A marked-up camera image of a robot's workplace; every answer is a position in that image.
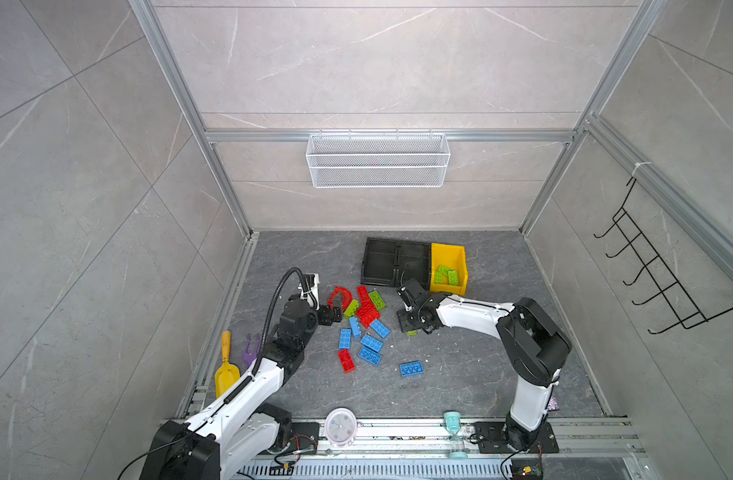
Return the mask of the blue lego thin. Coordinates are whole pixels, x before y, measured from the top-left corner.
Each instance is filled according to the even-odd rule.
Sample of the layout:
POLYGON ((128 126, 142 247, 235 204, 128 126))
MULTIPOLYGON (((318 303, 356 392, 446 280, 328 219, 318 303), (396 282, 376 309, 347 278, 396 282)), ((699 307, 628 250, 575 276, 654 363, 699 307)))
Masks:
POLYGON ((350 328, 352 328, 352 335, 356 340, 360 340, 362 338, 362 328, 360 328, 360 322, 358 322, 358 318, 356 316, 350 317, 350 328))

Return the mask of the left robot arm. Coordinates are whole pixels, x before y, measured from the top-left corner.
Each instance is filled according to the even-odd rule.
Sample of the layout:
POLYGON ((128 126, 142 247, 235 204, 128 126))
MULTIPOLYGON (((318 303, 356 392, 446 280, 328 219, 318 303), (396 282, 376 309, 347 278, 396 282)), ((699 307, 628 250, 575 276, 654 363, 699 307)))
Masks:
POLYGON ((230 479, 248 460, 292 438, 292 416, 268 404, 304 361, 316 328, 342 321, 342 310, 290 298, 260 355, 236 384, 200 413, 158 429, 142 479, 230 479))

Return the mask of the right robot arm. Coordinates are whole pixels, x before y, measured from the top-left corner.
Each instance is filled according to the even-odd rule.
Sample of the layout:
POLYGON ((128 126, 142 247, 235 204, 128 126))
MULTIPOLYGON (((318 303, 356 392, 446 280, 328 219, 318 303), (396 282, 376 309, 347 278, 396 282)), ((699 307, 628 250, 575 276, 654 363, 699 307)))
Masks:
POLYGON ((504 436, 513 451, 532 446, 546 422, 552 392, 572 350, 561 328, 528 297, 514 303, 470 300, 448 292, 430 292, 414 279, 397 294, 404 304, 397 312, 404 333, 464 328, 501 341, 518 376, 504 436))

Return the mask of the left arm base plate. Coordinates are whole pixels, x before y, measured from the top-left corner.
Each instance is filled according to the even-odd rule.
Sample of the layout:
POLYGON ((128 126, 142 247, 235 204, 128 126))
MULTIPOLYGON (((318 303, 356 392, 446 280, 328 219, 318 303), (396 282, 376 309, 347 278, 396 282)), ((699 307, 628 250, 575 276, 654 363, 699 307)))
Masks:
POLYGON ((264 454, 289 453, 298 455, 298 450, 302 450, 302 454, 316 453, 318 451, 318 439, 320 439, 320 424, 318 422, 292 421, 292 423, 280 427, 280 433, 278 433, 276 441, 270 449, 264 451, 264 454))

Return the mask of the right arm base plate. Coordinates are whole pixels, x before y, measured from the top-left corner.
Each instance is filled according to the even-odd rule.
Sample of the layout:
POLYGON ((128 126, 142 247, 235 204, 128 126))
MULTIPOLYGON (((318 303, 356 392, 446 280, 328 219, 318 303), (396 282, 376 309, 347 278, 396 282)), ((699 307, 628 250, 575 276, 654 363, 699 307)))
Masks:
POLYGON ((524 434, 517 424, 508 425, 505 421, 474 422, 471 443, 482 454, 521 453, 558 453, 559 447, 552 426, 544 423, 536 432, 524 434))

